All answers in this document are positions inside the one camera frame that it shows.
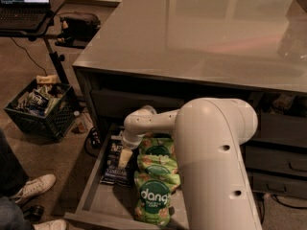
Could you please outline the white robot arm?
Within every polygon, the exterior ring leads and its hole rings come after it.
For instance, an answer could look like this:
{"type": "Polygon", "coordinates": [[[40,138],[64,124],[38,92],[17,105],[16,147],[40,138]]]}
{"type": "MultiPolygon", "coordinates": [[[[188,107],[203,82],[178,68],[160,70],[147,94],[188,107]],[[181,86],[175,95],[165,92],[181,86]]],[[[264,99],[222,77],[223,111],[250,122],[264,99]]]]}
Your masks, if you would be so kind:
{"type": "Polygon", "coordinates": [[[245,101],[198,98],[164,113],[132,112],[122,141],[132,150],[147,132],[173,135],[189,230],[262,230],[240,149],[257,126],[245,101]]]}

